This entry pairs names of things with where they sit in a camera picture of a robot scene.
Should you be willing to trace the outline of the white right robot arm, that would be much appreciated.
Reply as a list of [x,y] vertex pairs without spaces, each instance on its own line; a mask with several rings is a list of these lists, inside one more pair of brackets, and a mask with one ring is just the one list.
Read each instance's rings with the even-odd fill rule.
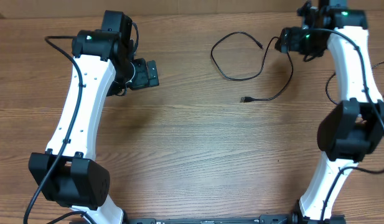
[[369,29],[363,10],[345,1],[310,1],[297,10],[299,27],[282,30],[276,49],[298,52],[305,61],[329,51],[334,59],[339,102],[319,125],[321,158],[288,223],[344,223],[332,206],[351,172],[384,139],[384,100],[373,77]]

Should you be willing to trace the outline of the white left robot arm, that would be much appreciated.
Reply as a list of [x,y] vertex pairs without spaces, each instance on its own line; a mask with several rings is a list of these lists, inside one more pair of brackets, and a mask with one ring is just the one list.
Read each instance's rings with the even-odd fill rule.
[[87,223],[126,223],[109,195],[110,174],[96,162],[96,137],[105,100],[159,85],[155,61],[135,58],[137,25],[121,11],[106,11],[100,29],[71,38],[72,77],[57,128],[29,170],[37,195],[67,207]]

